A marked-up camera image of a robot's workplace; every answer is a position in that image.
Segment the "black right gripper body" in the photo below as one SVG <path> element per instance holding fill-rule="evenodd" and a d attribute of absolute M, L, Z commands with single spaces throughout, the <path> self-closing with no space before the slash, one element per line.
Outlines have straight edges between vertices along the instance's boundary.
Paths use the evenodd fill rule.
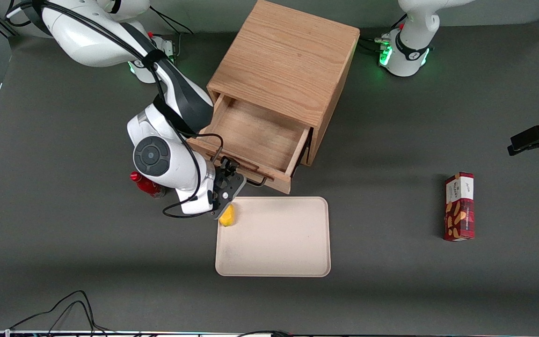
<path fill-rule="evenodd" d="M 212 213 L 224 213 L 232 200 L 231 178 L 224 171 L 216 171 L 212 186 Z"/>

